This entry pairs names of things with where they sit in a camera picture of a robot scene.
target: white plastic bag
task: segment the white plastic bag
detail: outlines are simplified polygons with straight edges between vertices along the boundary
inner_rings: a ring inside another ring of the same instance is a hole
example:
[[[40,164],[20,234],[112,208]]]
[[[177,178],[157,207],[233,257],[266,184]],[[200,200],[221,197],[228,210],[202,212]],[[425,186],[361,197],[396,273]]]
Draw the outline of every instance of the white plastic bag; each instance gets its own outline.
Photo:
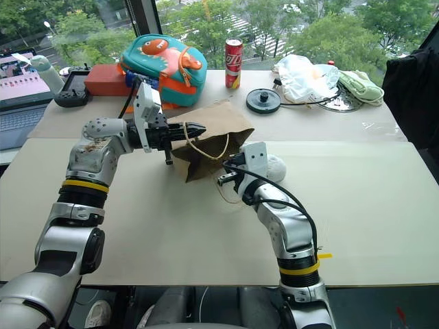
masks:
[[[274,68],[281,77],[285,98],[293,103],[321,101],[337,94],[340,72],[333,65],[313,65],[308,58],[291,54]]]

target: soda can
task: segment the soda can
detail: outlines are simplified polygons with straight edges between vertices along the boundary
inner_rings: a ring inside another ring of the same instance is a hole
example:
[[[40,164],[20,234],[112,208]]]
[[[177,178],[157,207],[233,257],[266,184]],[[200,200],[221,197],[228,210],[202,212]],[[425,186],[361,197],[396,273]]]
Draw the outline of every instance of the soda can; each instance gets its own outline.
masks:
[[[228,38],[226,40],[226,87],[239,88],[241,82],[242,40]]]

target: laptop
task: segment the laptop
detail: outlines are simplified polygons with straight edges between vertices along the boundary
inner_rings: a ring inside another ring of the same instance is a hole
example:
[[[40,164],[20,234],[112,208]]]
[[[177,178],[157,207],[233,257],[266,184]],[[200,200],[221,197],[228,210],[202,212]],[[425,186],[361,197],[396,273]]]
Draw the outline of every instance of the laptop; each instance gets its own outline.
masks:
[[[0,150],[23,146],[54,98],[38,72],[13,53],[36,55],[33,49],[0,54]]]

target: laptop keyboard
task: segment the laptop keyboard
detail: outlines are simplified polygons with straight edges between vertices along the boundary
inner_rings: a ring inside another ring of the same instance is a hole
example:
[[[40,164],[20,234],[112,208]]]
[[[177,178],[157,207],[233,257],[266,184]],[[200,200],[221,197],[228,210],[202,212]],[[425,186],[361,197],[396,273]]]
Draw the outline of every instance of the laptop keyboard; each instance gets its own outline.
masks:
[[[44,108],[9,113],[0,116],[0,132],[36,125],[43,117]]]

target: white ball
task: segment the white ball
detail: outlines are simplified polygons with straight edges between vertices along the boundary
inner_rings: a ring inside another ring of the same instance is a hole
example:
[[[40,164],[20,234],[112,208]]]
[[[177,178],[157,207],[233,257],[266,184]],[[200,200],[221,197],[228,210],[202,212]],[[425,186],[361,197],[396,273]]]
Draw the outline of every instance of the white ball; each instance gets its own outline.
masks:
[[[283,162],[281,158],[279,158],[278,156],[274,156],[273,154],[268,154],[267,160],[267,178],[276,183],[281,182],[287,174],[287,166],[285,162]]]

